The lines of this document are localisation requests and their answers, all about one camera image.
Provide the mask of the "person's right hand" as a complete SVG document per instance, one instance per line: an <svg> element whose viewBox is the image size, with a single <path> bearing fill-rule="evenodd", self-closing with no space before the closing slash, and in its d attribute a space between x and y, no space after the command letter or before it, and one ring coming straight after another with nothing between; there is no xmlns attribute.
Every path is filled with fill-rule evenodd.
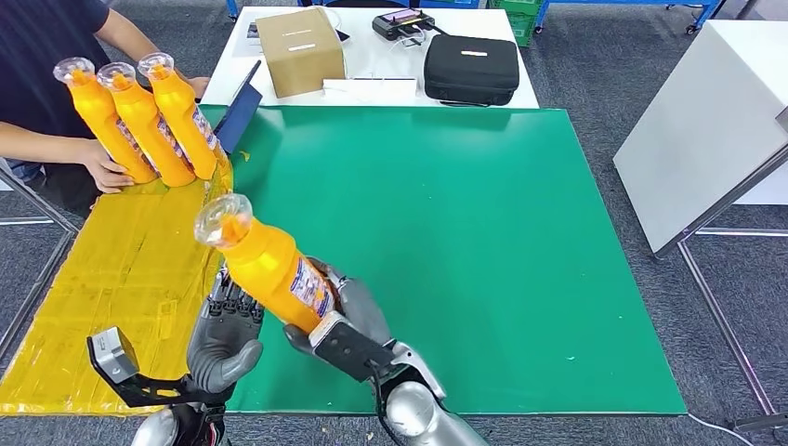
<svg viewBox="0 0 788 446"><path fill-rule="evenodd" d="M117 193L134 185L126 169L114 162L97 140L80 139L77 151L78 162L87 169L101 192Z"/></svg>

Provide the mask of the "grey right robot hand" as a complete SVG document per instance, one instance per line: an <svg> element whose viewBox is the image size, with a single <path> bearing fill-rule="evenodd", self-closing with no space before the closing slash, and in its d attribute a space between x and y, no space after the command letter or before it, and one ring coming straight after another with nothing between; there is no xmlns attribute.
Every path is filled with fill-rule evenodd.
<svg viewBox="0 0 788 446"><path fill-rule="evenodd" d="M351 278L331 265L314 256L307 256L307 261L323 276L331 286L335 296L335 311L347 321L348 326L368 341L378 344L373 348L373 356L365 355L366 360L373 360L372 365L387 366L394 358L387 344L393 339L384 313L374 301L368 287L360 280Z"/></svg>

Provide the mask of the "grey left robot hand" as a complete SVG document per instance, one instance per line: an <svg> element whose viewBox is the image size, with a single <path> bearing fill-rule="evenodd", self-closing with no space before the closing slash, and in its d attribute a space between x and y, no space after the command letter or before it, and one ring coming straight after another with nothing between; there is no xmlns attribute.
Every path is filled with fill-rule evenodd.
<svg viewBox="0 0 788 446"><path fill-rule="evenodd" d="M263 350L258 337L264 316L264 307L221 268L187 348L187 366L197 389L218 394L256 367Z"/></svg>

